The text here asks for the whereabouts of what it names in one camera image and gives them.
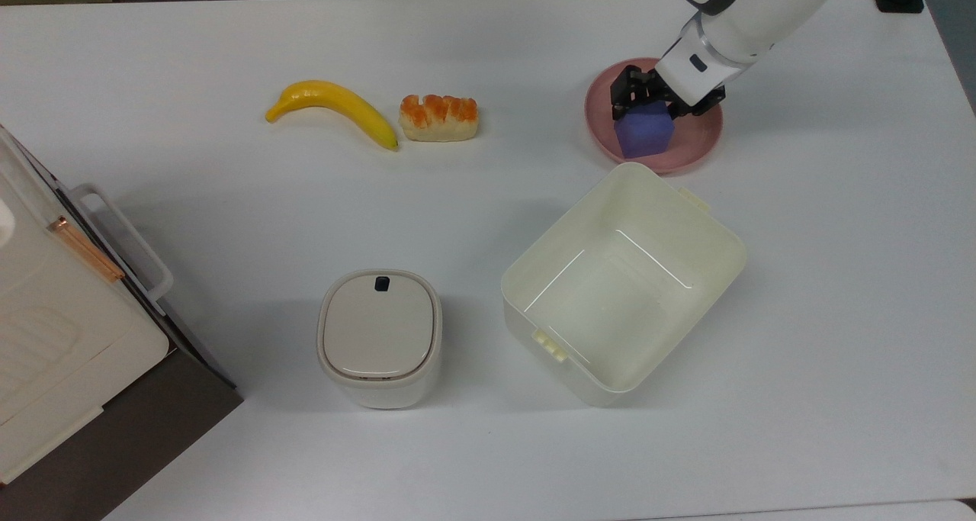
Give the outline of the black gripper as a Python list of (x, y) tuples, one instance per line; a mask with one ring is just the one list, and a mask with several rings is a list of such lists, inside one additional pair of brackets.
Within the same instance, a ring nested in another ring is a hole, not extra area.
[(610, 85), (610, 103), (614, 121), (622, 119), (628, 111), (641, 100), (641, 89), (644, 99), (648, 103), (666, 101), (670, 117), (701, 117), (711, 108), (718, 106), (725, 99), (725, 86), (708, 91), (696, 104), (683, 101), (679, 95), (672, 94), (669, 84), (659, 74), (658, 69), (651, 68), (641, 72), (638, 66), (625, 66)]

